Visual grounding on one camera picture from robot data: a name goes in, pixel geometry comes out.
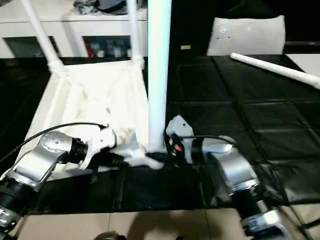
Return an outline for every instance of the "white cushion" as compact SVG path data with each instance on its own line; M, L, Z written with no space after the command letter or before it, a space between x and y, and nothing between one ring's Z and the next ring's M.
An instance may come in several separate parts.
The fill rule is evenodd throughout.
M270 19L216 17L207 55L282 54L285 40L285 17L282 15Z

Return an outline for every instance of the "black cable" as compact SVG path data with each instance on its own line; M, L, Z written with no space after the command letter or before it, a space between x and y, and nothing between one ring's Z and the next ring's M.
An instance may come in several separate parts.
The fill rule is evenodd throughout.
M41 132L38 132L37 134L29 137L28 139L24 140L22 143L20 143L19 145L17 145L14 149L12 149L10 152L8 152L5 156L3 156L1 159L0 159L0 164L6 160L8 157L10 157L12 154L14 154L16 151L18 151L22 146L26 145L27 143L29 143L30 141L32 141L33 139L41 136L42 134L45 134L47 132L50 132L52 130L55 130L55 129L60 129L60 128L63 128L63 127L67 127L67 126L73 126L73 125L92 125L92 126L98 126L101 130L102 129L105 129L105 128L108 128L108 126L104 126L102 124L98 124L98 123L94 123L94 122L71 122L71 123L65 123L65 124L60 124L60 125L57 125L57 126L53 126L53 127L50 127L50 128L47 128Z
M225 139L224 137L221 137L221 136L212 136L212 135L194 135L194 136L181 136L180 137L181 139L199 139L199 138L208 138L208 139L217 139L217 140L222 140L232 146L234 146L235 148L239 149L240 152L242 152L243 154L245 153L244 149L239 146L238 144L236 144L235 142L231 141L231 140L228 140L228 139ZM258 167L262 172L264 172L266 175L268 175L265 171L265 169L260 166L256 161L254 161L255 164L253 164L251 162L251 164L254 166L254 167ZM303 234L303 236L307 239L307 240L313 240L309 230L306 228L306 223L305 221L302 219L302 217L297 213L297 211L293 208L293 206L290 204L289 202L289 199L288 197L286 196L285 194L285 188L284 188L284 185L281 183L278 175L277 175L277 182L280 183L280 186L281 186L281 190L279 191L280 194L282 195L282 198L287 202L287 205L288 207L290 208L290 210L293 212L293 214L295 215L296 219L298 220L300 226L298 227L298 230Z

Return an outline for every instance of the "white tube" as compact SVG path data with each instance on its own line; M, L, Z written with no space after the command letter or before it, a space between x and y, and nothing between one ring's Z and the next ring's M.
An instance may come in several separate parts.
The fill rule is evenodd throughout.
M288 78L298 80L305 84L309 84L315 87L316 89L320 89L320 77L317 77L302 71L297 71L288 67L273 64L267 61L262 61L252 57L244 56L238 53L231 53L230 58L246 64L256 66L258 68L262 68L262 69L286 76Z
M65 72L66 70L64 68L64 65L58 58L57 53L49 40L49 37L47 36L42 24L40 23L39 17L36 14L31 0L21 0L21 2L36 32L36 38L44 52L46 60L48 61L50 71L56 73Z
M132 49L132 62L133 64L141 65L141 68L144 68L144 59L140 52L140 41L139 41L139 32L138 31L138 18L137 18L137 1L136 0L126 0L129 22L130 22L130 42Z
M164 148L171 2L148 1L149 152Z

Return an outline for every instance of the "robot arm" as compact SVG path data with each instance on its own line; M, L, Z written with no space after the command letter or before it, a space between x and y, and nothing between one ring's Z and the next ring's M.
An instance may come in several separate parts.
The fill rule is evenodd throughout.
M258 177L239 152L236 142L227 136L192 137L191 126L176 116L166 129L167 152L176 163L214 163L220 169L234 208L241 217L245 234L255 239L292 240L279 211L264 201Z
M103 148L113 148L116 137L104 128L87 143L59 131L43 134L37 146L25 153L0 181L0 240L25 214L29 200L54 171L58 162L78 163L85 169Z

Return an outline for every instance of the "black sheet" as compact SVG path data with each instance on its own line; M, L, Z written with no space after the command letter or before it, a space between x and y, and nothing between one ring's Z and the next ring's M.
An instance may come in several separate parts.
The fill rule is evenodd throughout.
M299 69L284 55L254 56ZM70 64L94 59L66 58ZM21 142L49 79L44 60L1 60L3 124L0 155ZM147 80L148 65L144 70ZM320 91L228 56L171 61L167 122L180 114L195 135L227 135L259 163L266 197L275 205L320 200ZM14 157L2 164L8 168ZM120 169L45 184L32 214L127 212L230 206L214 165Z

